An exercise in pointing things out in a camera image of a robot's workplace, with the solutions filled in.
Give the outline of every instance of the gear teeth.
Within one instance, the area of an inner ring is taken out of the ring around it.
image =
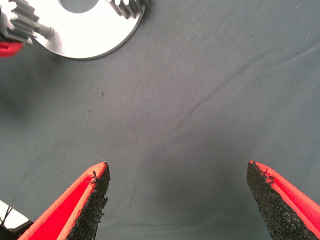
[[[137,17],[138,13],[144,11],[144,6],[146,6],[146,1],[142,0],[106,0],[115,10],[119,16],[123,16],[126,19]]]
[[[32,45],[39,28],[35,9],[25,0],[4,0],[0,3],[0,32],[8,39]]]

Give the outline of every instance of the spur gear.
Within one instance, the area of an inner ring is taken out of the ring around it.
[[[45,38],[52,36],[53,28],[40,24],[34,12],[25,0],[0,0],[0,32],[8,39],[30,45],[35,33]]]
[[[143,7],[146,5],[142,0],[106,0],[115,10],[119,16],[123,16],[126,19],[137,17],[138,13],[143,12]]]

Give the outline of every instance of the metal disc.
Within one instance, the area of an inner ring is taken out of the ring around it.
[[[73,59],[92,59],[119,48],[134,33],[142,13],[136,18],[119,16],[106,0],[84,13],[63,8],[59,0],[29,0],[42,24],[54,28],[48,39],[36,40],[48,50]]]

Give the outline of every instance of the gray fabric surface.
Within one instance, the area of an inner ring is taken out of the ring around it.
[[[35,220],[106,160],[97,240],[270,240],[250,159],[320,203],[319,8],[153,0],[108,56],[1,59],[0,199]]]

